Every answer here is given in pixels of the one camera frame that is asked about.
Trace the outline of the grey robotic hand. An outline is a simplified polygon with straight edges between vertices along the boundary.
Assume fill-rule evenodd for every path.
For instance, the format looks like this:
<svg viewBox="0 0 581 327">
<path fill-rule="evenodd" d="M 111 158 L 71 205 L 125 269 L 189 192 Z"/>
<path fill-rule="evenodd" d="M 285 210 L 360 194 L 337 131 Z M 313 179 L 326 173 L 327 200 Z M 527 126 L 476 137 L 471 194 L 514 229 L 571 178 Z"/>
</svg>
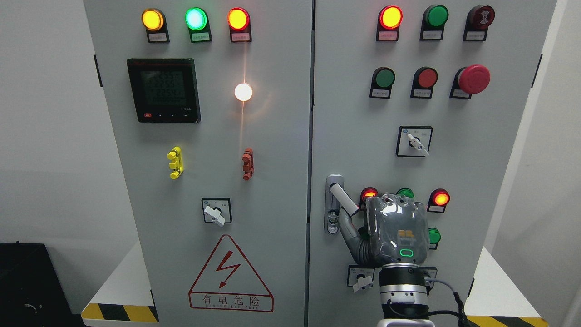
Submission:
<svg viewBox="0 0 581 327">
<path fill-rule="evenodd" d="M 430 245 L 423 203 L 397 194 L 370 197 L 365 203 L 368 239 L 359 234 L 344 208 L 338 218 L 354 262 L 375 268 L 391 263 L 423 264 Z"/>
</svg>

